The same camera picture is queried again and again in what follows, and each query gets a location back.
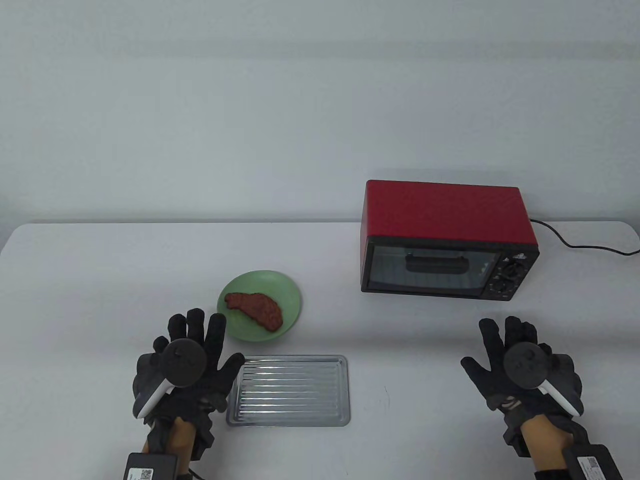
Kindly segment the person's right hand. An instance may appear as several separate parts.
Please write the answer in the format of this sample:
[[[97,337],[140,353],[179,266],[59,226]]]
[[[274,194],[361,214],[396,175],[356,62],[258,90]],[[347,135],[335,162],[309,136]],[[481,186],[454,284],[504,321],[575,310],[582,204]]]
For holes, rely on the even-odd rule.
[[[573,360],[568,355],[553,354],[547,343],[538,342],[536,327],[528,321],[509,316],[505,319],[503,334],[492,318],[483,318],[478,323],[489,361],[489,370],[483,368],[474,358],[467,356],[461,360],[461,366],[480,395],[485,399],[491,411],[503,414],[507,430],[505,441],[512,445],[515,439],[522,437],[522,426],[535,416],[543,415],[555,427],[573,434],[581,441],[588,439],[585,428],[574,420],[573,414],[566,412],[549,394],[542,393],[537,387],[526,390],[512,381],[505,370],[506,352],[522,343],[532,343],[540,347],[551,358],[554,366],[560,366],[564,378],[572,391],[582,396],[582,381],[575,373]]]

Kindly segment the person's left hand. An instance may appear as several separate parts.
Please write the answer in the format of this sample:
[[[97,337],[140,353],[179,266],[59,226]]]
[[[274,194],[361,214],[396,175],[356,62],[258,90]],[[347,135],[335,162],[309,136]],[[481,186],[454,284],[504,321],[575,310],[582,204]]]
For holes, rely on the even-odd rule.
[[[208,322],[205,322],[204,311],[199,308],[193,308],[186,314],[174,314],[167,323],[167,336],[158,336],[153,341],[153,351],[138,358],[132,384],[135,396],[158,372],[160,356],[172,341],[189,339],[203,348],[205,354],[201,377],[191,386],[176,387],[163,395],[151,412],[144,416],[144,423],[150,427],[145,448],[147,453],[169,454],[174,451],[186,462],[191,462],[201,459],[204,451],[213,445],[210,415],[226,411],[231,388],[246,362],[245,357],[236,352],[219,366],[226,326],[226,316],[221,313],[212,314]]]

